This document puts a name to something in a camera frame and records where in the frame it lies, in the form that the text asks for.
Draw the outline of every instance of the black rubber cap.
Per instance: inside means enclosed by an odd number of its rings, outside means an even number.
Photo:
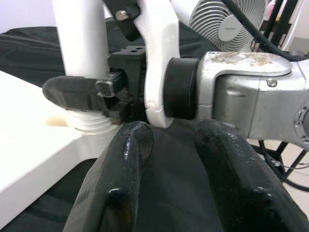
[[[168,117],[193,119],[196,114],[196,76],[199,59],[172,58],[165,73],[163,104]]]

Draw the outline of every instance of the white curved bracket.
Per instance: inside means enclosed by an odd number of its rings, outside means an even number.
[[[139,6],[141,14],[134,23],[146,45],[146,114],[152,125],[166,128],[173,118],[164,113],[164,77],[169,60],[180,57],[179,21],[169,0],[139,0]]]

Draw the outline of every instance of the fan grille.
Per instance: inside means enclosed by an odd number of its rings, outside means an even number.
[[[259,27],[262,23],[266,3],[265,0],[233,0],[248,19]],[[240,31],[230,41],[222,41],[218,31],[223,21],[233,15],[220,0],[201,0],[192,13],[189,26],[202,36],[209,39],[221,51],[239,51],[252,36],[241,25]]]

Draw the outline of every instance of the white fan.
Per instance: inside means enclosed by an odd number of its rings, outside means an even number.
[[[266,0],[233,0],[259,28]],[[220,0],[171,0],[180,21],[216,45],[221,51],[239,51],[253,38]]]

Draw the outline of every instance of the white table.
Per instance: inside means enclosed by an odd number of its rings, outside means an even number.
[[[46,119],[65,111],[42,89],[0,71],[0,229],[80,162],[97,158],[118,128],[100,135]]]

